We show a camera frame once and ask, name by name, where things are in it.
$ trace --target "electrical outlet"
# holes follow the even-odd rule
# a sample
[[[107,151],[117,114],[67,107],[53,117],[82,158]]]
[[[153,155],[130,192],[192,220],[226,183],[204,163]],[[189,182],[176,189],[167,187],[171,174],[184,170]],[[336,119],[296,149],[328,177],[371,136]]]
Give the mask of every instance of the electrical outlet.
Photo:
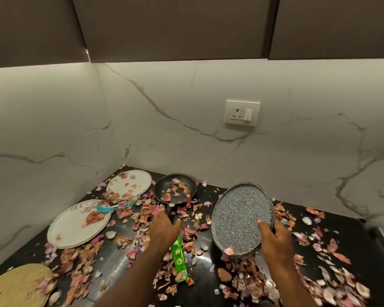
[[[257,124],[260,102],[227,100],[224,121],[225,123],[254,127]]]

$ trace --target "forearm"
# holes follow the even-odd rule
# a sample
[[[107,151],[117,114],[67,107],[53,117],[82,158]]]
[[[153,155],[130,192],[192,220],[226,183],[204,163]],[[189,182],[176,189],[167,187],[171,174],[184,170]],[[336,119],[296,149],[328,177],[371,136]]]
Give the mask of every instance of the forearm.
[[[278,268],[271,272],[271,277],[279,290],[283,307],[317,307],[293,266]]]
[[[148,303],[153,290],[152,282],[167,251],[158,241],[151,242],[114,287],[97,300],[94,307],[144,307]]]

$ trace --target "blue utensil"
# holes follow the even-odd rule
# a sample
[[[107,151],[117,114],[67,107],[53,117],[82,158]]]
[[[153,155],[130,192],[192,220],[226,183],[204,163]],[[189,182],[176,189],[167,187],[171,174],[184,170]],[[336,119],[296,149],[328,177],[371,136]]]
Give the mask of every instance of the blue utensil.
[[[137,202],[136,198],[133,199],[132,203],[128,204],[128,205],[125,205],[125,206],[119,206],[119,205],[115,205],[115,206],[111,206],[111,207],[103,207],[103,206],[97,206],[97,211],[98,212],[101,212],[101,213],[108,213],[110,211],[115,211],[117,210],[119,207],[121,208],[129,208],[129,207],[132,207],[133,205],[135,205],[135,203]]]

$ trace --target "pan handle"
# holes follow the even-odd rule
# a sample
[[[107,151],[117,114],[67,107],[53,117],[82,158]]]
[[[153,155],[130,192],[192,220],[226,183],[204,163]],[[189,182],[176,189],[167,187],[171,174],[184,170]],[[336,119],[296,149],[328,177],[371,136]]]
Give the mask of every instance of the pan handle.
[[[171,223],[173,224],[174,223],[174,215],[172,215],[171,212],[172,212],[172,207],[167,205],[165,207],[165,214],[168,216],[169,221],[171,221]]]

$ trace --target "upper cabinet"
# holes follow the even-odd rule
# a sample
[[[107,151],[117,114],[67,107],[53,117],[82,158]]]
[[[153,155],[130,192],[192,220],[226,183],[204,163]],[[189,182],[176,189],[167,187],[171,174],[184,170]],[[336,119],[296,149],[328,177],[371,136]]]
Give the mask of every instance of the upper cabinet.
[[[384,58],[384,0],[280,0],[270,59]]]
[[[92,62],[267,58],[277,0],[73,0]]]
[[[84,61],[71,0],[0,0],[0,67]]]

